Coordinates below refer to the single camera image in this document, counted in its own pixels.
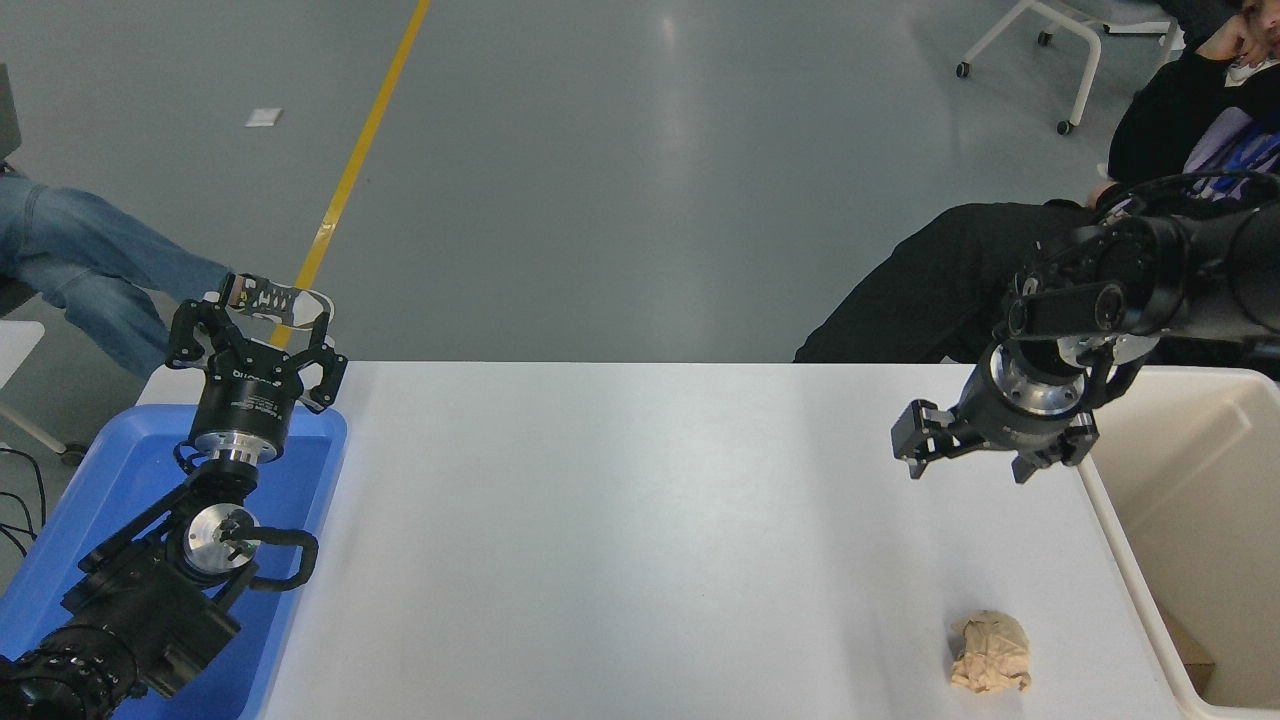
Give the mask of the person's hand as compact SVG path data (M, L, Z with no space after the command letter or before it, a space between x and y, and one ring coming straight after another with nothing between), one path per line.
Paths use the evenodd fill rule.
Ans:
M1225 20L1196 50L1211 61L1257 65L1270 59L1272 45L1268 31L1252 15L1235 14Z

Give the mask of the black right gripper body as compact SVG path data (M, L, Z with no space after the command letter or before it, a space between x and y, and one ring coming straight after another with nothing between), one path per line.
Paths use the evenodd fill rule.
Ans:
M1080 373L1036 374L1018 364L979 364L957 401L957 418L997 448L1047 447L1080 411Z

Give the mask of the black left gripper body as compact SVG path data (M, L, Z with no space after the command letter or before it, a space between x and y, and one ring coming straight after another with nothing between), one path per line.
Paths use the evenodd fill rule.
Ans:
M221 436L252 436L283 443L302 382L293 356L250 341L212 352L205 369L189 439L211 443Z

